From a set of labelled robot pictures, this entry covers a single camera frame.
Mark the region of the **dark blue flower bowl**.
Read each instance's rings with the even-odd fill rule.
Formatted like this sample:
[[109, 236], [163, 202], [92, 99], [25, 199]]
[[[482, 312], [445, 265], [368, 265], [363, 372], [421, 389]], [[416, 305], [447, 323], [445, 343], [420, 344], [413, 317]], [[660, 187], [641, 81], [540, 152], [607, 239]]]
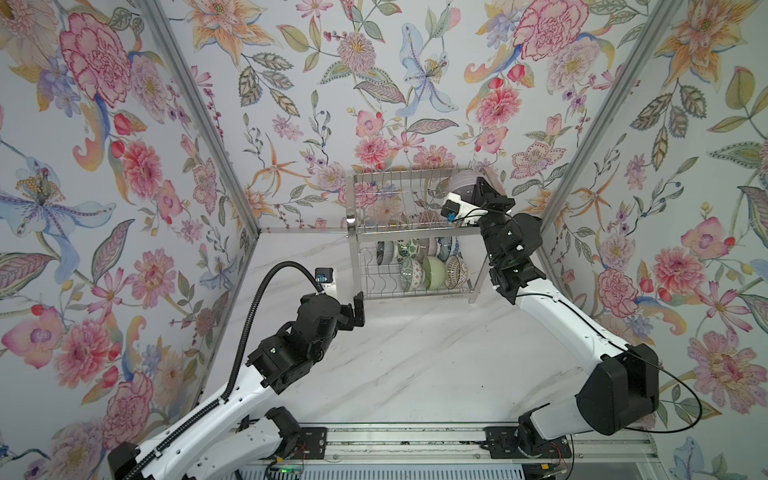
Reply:
[[395, 243], [392, 240], [379, 241], [376, 245], [377, 265], [390, 265], [395, 259], [395, 251]]

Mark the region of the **brown white patterned bowl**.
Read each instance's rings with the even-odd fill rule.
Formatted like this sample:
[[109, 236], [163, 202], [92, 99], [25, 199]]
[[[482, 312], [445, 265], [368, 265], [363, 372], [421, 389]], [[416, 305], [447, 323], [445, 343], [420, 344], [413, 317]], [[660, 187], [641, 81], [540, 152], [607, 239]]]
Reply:
[[444, 286], [449, 290], [462, 287], [469, 280], [470, 270], [465, 260], [459, 256], [450, 256], [446, 262]]

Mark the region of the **green leaf pattern bowl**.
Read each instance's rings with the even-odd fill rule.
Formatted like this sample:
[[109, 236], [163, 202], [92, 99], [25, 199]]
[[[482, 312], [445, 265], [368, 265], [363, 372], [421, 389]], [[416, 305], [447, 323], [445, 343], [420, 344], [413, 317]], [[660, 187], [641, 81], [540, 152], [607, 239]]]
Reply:
[[403, 239], [396, 241], [396, 260], [403, 262], [406, 259], [418, 257], [421, 245], [417, 239]]

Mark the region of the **purple ribbed bowl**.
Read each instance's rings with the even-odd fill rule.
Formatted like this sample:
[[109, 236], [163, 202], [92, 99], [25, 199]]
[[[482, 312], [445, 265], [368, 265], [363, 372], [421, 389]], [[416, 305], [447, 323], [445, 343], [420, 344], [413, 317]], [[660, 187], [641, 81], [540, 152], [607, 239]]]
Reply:
[[435, 257], [439, 251], [436, 237], [425, 237], [418, 240], [420, 246], [419, 257]]

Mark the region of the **green white patterned bowl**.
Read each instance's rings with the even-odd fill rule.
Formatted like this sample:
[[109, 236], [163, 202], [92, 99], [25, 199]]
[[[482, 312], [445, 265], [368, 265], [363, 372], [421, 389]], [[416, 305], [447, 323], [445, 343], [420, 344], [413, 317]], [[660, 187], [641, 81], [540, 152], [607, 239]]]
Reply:
[[400, 263], [400, 283], [404, 292], [419, 289], [424, 281], [424, 271], [421, 264], [414, 258], [405, 258]]

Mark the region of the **light green bowl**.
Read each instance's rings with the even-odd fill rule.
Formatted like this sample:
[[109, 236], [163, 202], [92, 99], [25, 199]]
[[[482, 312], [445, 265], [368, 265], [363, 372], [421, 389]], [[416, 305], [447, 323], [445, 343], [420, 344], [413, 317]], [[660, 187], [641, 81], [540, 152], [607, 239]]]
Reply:
[[425, 275], [425, 287], [428, 291], [436, 291], [444, 286], [447, 277], [445, 263], [436, 256], [427, 256], [422, 262]]

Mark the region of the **lilac plain bowl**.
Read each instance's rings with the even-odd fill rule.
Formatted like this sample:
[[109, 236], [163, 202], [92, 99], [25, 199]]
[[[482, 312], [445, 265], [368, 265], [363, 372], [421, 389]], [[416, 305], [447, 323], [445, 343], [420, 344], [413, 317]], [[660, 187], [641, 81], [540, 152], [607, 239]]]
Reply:
[[448, 191], [467, 200], [472, 197], [479, 178], [485, 178], [485, 176], [472, 169], [459, 171], [449, 180]]

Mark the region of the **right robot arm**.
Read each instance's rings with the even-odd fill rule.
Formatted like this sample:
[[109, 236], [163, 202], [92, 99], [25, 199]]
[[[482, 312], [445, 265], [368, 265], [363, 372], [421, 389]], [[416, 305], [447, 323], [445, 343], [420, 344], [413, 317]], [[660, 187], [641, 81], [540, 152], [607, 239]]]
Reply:
[[588, 317], [531, 260], [542, 246], [540, 218], [514, 213], [514, 199], [481, 175], [454, 181], [441, 213], [460, 226], [476, 226], [486, 249], [494, 290], [542, 324], [588, 377], [574, 395], [522, 414], [514, 445], [527, 456], [554, 441], [585, 432], [610, 436], [659, 406], [658, 356], [630, 345]]

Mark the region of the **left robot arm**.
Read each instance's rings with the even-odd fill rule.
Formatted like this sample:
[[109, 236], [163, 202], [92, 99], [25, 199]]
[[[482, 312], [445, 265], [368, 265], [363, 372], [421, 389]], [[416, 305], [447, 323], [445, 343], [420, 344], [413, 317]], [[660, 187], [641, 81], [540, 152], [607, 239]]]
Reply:
[[262, 340], [240, 364], [233, 387], [189, 412], [171, 429], [108, 456], [115, 479], [203, 479], [255, 459], [286, 458], [301, 428], [278, 396], [309, 374], [340, 331], [365, 324], [364, 295], [342, 305], [325, 293], [302, 297], [294, 321]]

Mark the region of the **blue floral bowl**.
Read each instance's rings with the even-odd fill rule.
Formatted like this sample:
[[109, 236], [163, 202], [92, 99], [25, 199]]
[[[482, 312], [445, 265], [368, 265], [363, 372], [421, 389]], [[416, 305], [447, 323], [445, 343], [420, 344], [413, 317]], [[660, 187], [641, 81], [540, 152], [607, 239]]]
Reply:
[[456, 236], [443, 236], [437, 238], [437, 254], [439, 260], [446, 262], [450, 257], [460, 253], [460, 241]]

